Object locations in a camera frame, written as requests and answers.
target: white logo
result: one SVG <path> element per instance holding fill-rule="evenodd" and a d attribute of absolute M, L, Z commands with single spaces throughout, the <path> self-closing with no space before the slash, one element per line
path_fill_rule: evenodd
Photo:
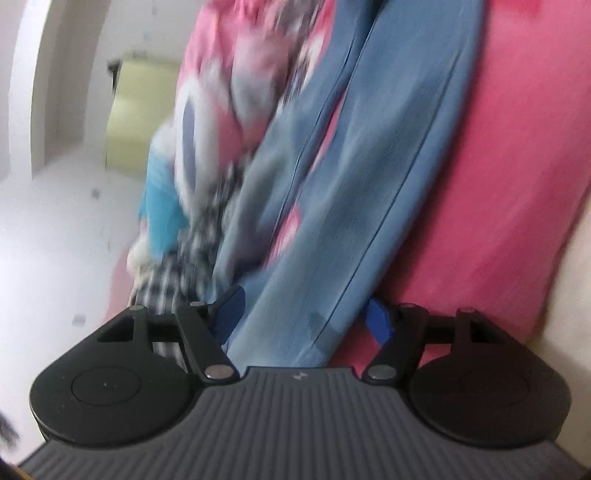
<path fill-rule="evenodd" d="M 304 372 L 300 372 L 297 375 L 292 375 L 292 377 L 295 378 L 296 380 L 302 380 L 302 378 L 305 378 L 307 376 L 308 376 L 308 374 L 305 374 Z"/>

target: white floor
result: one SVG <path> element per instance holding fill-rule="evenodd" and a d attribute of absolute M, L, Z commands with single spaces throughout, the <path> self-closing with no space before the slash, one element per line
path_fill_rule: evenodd
<path fill-rule="evenodd" d="M 105 314 L 112 270 L 137 232 L 141 191 L 82 149 L 25 187 L 0 184 L 0 411 L 21 436 L 3 458 L 19 462 L 43 441 L 31 383 Z"/>

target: silver screw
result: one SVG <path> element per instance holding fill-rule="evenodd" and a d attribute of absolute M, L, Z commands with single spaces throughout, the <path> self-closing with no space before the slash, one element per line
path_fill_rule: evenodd
<path fill-rule="evenodd" d="M 392 380 L 396 377 L 396 369 L 389 365 L 374 365 L 369 368 L 368 375 L 374 380 Z"/>
<path fill-rule="evenodd" d="M 205 369 L 205 376 L 211 380 L 226 380 L 234 374 L 234 369 L 228 365 L 210 365 Z"/>

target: ribbed gray panel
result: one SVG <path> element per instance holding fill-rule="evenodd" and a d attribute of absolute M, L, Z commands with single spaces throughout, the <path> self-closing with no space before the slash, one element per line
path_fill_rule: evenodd
<path fill-rule="evenodd" d="M 117 450 L 49 442 L 23 465 L 34 480 L 575 480 L 550 442 L 460 445 L 420 423 L 400 395 L 349 369 L 254 368 L 211 387 L 178 425 Z"/>

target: jeans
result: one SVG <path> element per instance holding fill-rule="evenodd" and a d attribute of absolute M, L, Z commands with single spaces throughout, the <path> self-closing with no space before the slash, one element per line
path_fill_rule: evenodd
<path fill-rule="evenodd" d="M 220 247 L 212 296 L 239 284 L 219 322 L 250 365 L 327 363 L 408 233 L 446 158 L 479 52 L 482 0 L 337 0 L 310 83 L 270 126 Z M 312 166 L 338 102 L 321 162 Z M 291 244 L 265 264 L 294 207 Z"/>

